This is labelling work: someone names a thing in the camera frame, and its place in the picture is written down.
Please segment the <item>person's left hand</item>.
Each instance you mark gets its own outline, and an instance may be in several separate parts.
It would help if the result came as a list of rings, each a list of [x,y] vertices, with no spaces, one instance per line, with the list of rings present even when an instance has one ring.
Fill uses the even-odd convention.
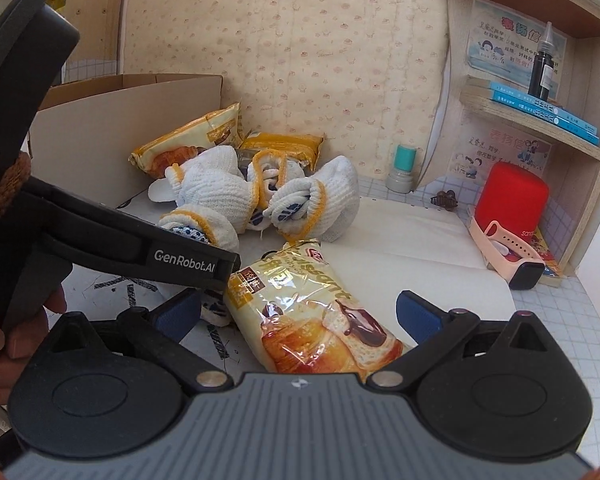
[[[8,333],[0,330],[0,405],[8,402],[12,388],[48,334],[46,311],[63,314],[66,310],[64,289],[59,286],[33,318],[14,326]]]

